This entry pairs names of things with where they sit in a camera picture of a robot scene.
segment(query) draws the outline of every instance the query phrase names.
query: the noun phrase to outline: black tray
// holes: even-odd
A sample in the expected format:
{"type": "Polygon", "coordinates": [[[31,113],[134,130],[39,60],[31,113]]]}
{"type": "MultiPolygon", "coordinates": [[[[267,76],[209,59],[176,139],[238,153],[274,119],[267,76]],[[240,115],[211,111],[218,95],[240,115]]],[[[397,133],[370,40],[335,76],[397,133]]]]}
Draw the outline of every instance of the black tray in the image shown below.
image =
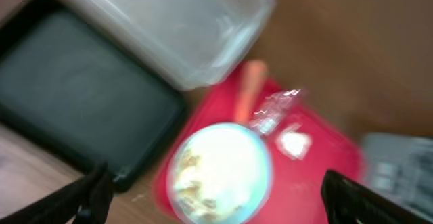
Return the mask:
{"type": "Polygon", "coordinates": [[[0,119],[127,190],[184,119],[181,94],[59,0],[30,0],[0,29],[0,119]]]}

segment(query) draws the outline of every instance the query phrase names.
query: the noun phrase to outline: brown table surface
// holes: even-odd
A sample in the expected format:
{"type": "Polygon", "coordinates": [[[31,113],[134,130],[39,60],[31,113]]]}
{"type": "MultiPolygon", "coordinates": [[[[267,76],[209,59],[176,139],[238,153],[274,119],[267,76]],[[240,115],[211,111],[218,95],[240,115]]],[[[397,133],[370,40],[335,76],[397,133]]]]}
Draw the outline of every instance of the brown table surface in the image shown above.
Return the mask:
{"type": "MultiPolygon", "coordinates": [[[[0,19],[23,0],[0,0],[0,19]]],[[[433,0],[277,0],[247,58],[355,141],[370,131],[433,132],[433,0]]],[[[196,105],[205,89],[186,93],[196,105]]],[[[156,211],[158,164],[116,197],[107,223],[176,223],[156,211]]],[[[80,176],[0,127],[0,218],[80,176]]]]}

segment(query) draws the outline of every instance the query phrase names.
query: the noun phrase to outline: clear plastic container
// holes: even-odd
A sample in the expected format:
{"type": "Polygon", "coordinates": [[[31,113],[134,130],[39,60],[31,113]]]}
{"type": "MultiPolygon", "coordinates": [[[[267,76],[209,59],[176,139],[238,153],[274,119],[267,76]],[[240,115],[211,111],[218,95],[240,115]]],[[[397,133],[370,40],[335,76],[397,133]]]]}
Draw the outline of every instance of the clear plastic container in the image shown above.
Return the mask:
{"type": "Polygon", "coordinates": [[[178,89],[219,82],[255,41],[274,0],[72,0],[178,89]]]}

